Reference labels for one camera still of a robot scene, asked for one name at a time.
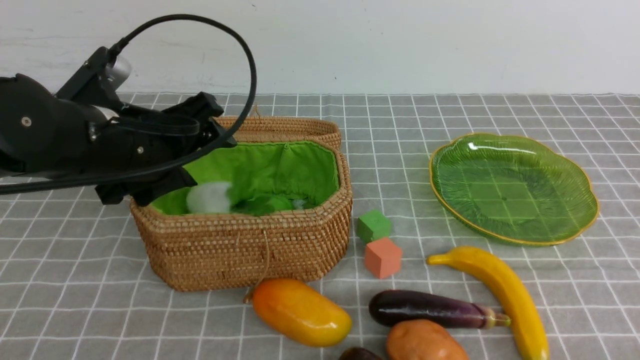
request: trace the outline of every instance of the toy vegetable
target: toy vegetable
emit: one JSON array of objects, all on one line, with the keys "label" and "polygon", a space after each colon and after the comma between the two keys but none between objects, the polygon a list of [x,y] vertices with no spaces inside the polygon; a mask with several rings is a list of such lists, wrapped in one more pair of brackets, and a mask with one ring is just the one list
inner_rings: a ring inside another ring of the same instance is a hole
[{"label": "toy vegetable", "polygon": [[445,328],[429,320],[395,324],[387,335],[390,360],[469,360]]},{"label": "toy vegetable", "polygon": [[369,301],[369,314],[384,326],[426,319],[445,328],[490,329],[511,319],[488,307],[412,290],[385,290]]},{"label": "toy vegetable", "polygon": [[490,252],[468,246],[430,256],[427,263],[449,265],[482,281],[511,317],[511,329],[522,359],[549,359],[547,335],[536,304],[509,265]]},{"label": "toy vegetable", "polygon": [[362,347],[350,347],[338,360],[382,360],[380,356]]},{"label": "toy vegetable", "polygon": [[345,310],[299,280],[262,281],[251,302],[263,322],[306,346],[334,346],[351,331],[351,317]]}]

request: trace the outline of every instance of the green fabric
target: green fabric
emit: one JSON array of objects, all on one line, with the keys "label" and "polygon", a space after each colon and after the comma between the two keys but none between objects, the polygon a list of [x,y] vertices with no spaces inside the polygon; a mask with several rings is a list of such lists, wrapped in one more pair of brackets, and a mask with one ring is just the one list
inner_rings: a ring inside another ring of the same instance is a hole
[{"label": "green fabric", "polygon": [[[239,143],[216,149],[184,168],[198,184],[232,183],[227,193],[232,211],[255,216],[294,209],[292,200],[304,200],[305,208],[316,207],[340,186],[334,153],[314,142]],[[188,214],[189,190],[175,190],[151,206],[167,215]]]}]

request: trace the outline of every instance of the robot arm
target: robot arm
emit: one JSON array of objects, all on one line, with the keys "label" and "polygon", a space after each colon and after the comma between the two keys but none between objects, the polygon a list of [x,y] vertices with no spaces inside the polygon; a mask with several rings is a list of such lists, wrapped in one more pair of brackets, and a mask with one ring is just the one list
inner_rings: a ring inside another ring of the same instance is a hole
[{"label": "robot arm", "polygon": [[[122,102],[117,88],[131,67],[122,48],[154,24],[195,20],[230,33],[248,56],[252,86],[236,123],[226,130],[214,118],[223,113],[204,92],[163,111]],[[52,95],[35,80],[17,74],[0,78],[0,177],[49,181],[0,186],[0,194],[97,185],[103,204],[131,195],[141,206],[196,185],[182,168],[220,147],[233,147],[255,98],[255,64],[244,40],[213,20],[194,15],[154,19],[116,43],[101,47]]]}]

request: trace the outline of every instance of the leaf-shaped plate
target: leaf-shaped plate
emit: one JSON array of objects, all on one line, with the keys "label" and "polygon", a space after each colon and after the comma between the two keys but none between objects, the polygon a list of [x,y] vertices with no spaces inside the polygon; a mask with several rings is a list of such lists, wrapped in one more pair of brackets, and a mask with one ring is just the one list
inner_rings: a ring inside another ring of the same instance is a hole
[{"label": "leaf-shaped plate", "polygon": [[457,138],[433,153],[429,176],[436,197],[458,220],[512,244],[572,240],[600,210],[578,165],[522,136]]}]

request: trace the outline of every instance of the green toy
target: green toy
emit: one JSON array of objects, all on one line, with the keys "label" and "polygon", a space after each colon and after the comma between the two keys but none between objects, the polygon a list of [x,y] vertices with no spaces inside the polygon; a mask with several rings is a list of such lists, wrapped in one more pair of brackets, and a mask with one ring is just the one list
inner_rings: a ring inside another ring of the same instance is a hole
[{"label": "green toy", "polygon": [[380,210],[374,209],[358,217],[356,235],[370,243],[391,235],[391,220],[389,220]]}]

